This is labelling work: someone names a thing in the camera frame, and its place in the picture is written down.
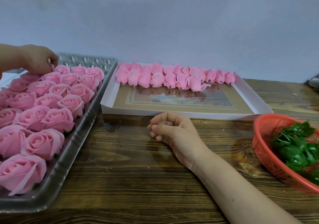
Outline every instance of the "wooden table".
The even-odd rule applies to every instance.
[[[319,94],[297,83],[247,80],[276,112],[319,127]],[[149,136],[151,117],[99,114],[54,204],[0,223],[227,223],[198,179]],[[319,223],[319,195],[294,190],[259,164],[253,123],[194,119],[205,144],[303,223]]]

